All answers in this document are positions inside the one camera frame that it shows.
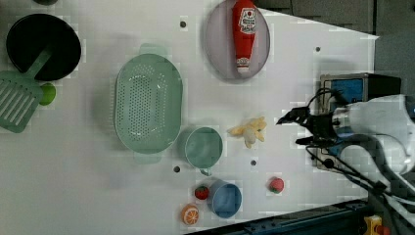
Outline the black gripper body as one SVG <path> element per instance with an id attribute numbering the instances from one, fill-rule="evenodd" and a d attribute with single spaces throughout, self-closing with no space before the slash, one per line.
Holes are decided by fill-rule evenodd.
<path id="1" fill-rule="evenodd" d="M 307 119 L 306 128 L 312 134 L 311 143 L 313 145 L 329 147 L 337 142 L 337 134 L 333 128 L 331 114 L 310 116 Z"/>

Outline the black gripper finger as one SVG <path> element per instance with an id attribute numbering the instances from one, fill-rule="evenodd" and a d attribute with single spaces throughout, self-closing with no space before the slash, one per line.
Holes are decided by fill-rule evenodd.
<path id="1" fill-rule="evenodd" d="M 294 123 L 297 123 L 297 124 L 302 124 L 308 119 L 309 116 L 310 116 L 309 107 L 292 108 L 283 117 L 280 117 L 278 119 L 277 123 L 278 124 L 284 124 L 284 123 L 293 123 L 294 122 Z"/>
<path id="2" fill-rule="evenodd" d="M 309 146 L 309 145 L 321 145 L 322 139 L 315 138 L 314 136 L 304 137 L 296 140 L 298 145 Z"/>

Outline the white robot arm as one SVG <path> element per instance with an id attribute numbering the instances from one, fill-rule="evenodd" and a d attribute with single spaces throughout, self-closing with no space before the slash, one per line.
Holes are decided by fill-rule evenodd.
<path id="1" fill-rule="evenodd" d="M 293 108 L 279 124 L 296 123 L 311 135 L 296 141 L 307 152 L 335 149 L 335 163 L 322 164 L 344 175 L 409 224 L 414 223 L 414 99 L 397 94 L 338 106 L 313 114 L 308 106 Z"/>

